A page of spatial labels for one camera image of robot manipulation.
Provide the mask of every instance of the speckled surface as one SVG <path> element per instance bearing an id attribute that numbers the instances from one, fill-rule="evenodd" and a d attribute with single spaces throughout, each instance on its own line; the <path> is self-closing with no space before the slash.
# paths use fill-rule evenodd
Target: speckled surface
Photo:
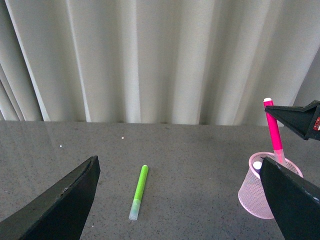
<path id="1" fill-rule="evenodd" d="M 285 128 L 281 136 L 286 157 L 320 186 L 320 142 Z M 0 121 L 0 221 L 98 155 L 82 240 L 283 240 L 274 219 L 238 201 L 249 157 L 263 151 L 272 152 L 266 127 Z M 143 164 L 144 195 L 130 221 Z"/>

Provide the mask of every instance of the green highlighter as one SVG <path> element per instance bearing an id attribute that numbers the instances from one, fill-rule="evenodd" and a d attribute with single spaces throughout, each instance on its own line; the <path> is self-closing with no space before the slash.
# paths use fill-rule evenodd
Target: green highlighter
<path id="1" fill-rule="evenodd" d="M 144 194 L 148 170 L 149 168 L 147 165 L 143 165 L 141 168 L 138 185 L 136 186 L 133 203 L 132 203 L 131 211 L 129 215 L 130 220 L 138 219 L 139 208 L 141 204 L 142 195 Z"/>

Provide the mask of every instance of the marker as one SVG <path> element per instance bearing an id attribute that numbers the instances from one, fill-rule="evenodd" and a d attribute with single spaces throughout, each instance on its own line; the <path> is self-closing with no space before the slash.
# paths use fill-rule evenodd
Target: marker
<path id="1" fill-rule="evenodd" d="M 141 199 L 142 199 L 142 195 L 144 194 L 148 170 L 149 168 L 147 165 L 143 165 L 141 168 L 138 184 L 136 186 L 136 190 L 135 190 L 135 194 L 134 194 L 134 198 L 131 206 L 131 211 L 129 215 L 130 220 L 135 221 L 138 219 Z"/>
<path id="2" fill-rule="evenodd" d="M 273 106 L 274 102 L 272 101 L 271 98 L 268 97 L 268 98 L 264 99 L 263 105 L 264 105 L 264 107 Z M 279 164 L 287 167 L 287 162 L 285 159 L 284 148 L 283 148 L 282 142 L 281 142 L 277 119 L 275 119 L 273 116 L 271 116 L 267 112 L 265 113 L 265 115 L 266 115 L 266 120 L 267 120 L 268 126 L 269 126 L 269 132 L 270 132 L 272 147 L 273 147 L 273 151 L 274 151 L 275 161 L 278 162 Z"/>

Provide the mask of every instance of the pink mesh pen holder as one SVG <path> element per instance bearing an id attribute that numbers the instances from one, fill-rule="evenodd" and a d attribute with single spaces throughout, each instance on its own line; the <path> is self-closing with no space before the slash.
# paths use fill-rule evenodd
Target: pink mesh pen holder
<path id="1" fill-rule="evenodd" d="M 261 219 L 273 219 L 274 216 L 268 205 L 260 175 L 254 168 L 254 163 L 260 162 L 258 165 L 261 165 L 264 157 L 275 160 L 275 155 L 271 152 L 257 152 L 250 157 L 249 171 L 238 192 L 238 198 L 244 209 L 252 215 Z M 289 170 L 303 178 L 302 172 L 293 162 L 288 159 L 285 159 L 285 161 Z"/>

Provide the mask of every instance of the white curtain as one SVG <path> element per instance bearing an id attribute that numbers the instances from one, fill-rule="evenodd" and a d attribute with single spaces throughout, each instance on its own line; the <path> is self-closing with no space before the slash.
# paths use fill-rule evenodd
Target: white curtain
<path id="1" fill-rule="evenodd" d="M 0 120 L 265 125 L 319 47 L 318 0 L 5 0 Z"/>

